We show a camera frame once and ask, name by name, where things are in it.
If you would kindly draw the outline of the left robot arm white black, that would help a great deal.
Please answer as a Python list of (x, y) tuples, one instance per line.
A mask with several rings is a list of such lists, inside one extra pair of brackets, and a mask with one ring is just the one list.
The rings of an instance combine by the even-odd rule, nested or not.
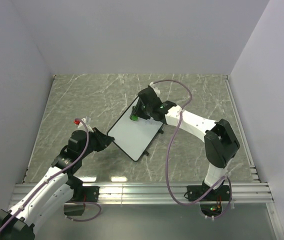
[(75, 173), (87, 155), (104, 150), (113, 141), (97, 128), (74, 131), (36, 186), (10, 209), (0, 210), (0, 240), (35, 239), (45, 220), (68, 201), (82, 208), (97, 206), (100, 188), (84, 186)]

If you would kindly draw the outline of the small black-framed whiteboard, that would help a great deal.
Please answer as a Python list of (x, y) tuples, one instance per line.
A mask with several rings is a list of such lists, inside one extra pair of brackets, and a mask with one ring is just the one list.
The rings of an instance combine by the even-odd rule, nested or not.
[(138, 100), (139, 98), (136, 97), (107, 131), (107, 135), (114, 138), (114, 144), (135, 162), (142, 155), (148, 154), (148, 146), (163, 127), (162, 122), (152, 118), (130, 119), (132, 109), (137, 105)]

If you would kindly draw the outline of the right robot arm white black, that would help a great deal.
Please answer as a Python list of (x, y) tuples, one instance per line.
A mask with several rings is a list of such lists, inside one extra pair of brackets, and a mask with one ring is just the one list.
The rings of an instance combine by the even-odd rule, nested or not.
[(230, 123), (207, 119), (184, 110), (171, 101), (161, 101), (160, 91), (148, 86), (138, 93), (138, 102), (132, 108), (130, 119), (154, 120), (184, 130), (204, 143), (208, 170), (203, 181), (202, 193), (208, 200), (220, 195), (229, 162), (237, 154), (240, 143)]

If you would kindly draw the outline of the green whiteboard eraser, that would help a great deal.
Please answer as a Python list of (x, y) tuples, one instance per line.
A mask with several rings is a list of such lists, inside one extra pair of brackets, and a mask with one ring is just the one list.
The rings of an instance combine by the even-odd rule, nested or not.
[(132, 121), (135, 121), (135, 122), (138, 121), (139, 117), (137, 115), (136, 106), (132, 107), (129, 119), (132, 120)]

